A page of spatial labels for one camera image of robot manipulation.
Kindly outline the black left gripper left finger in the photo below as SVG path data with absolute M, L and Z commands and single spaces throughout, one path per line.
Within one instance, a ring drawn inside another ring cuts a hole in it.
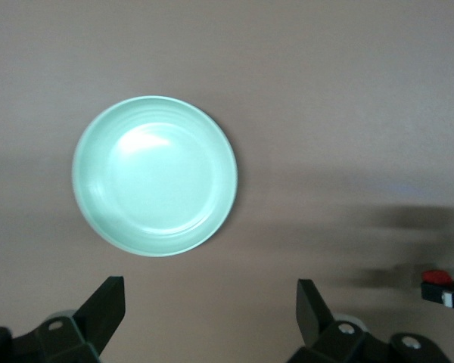
M 0 327 L 0 363 L 101 363 L 126 314 L 124 278 L 110 276 L 72 315 L 58 315 L 13 337 Z

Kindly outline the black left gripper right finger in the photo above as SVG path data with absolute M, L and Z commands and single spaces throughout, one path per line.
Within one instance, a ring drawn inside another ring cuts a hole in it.
M 297 282 L 296 319 L 304 345 L 287 363 L 449 363 L 421 335 L 394 334 L 385 343 L 352 321 L 335 319 L 309 279 Z

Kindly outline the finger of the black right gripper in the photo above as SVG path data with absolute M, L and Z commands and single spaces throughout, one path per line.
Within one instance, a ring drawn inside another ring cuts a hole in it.
M 421 298 L 454 310 L 454 282 L 450 285 L 422 282 Z

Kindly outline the red strawberry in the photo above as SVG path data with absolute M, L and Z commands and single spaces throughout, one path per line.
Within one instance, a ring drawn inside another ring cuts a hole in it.
M 453 279 L 447 271 L 438 269 L 424 271 L 421 278 L 425 283 L 440 286 L 449 286 L 453 283 Z

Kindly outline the pale green round plate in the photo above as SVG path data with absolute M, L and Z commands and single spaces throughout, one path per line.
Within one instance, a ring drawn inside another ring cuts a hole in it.
M 174 256 L 224 224 L 238 191 L 232 146 L 200 108 L 166 96 L 130 98 L 88 125 L 72 162 L 76 203 L 111 245 Z

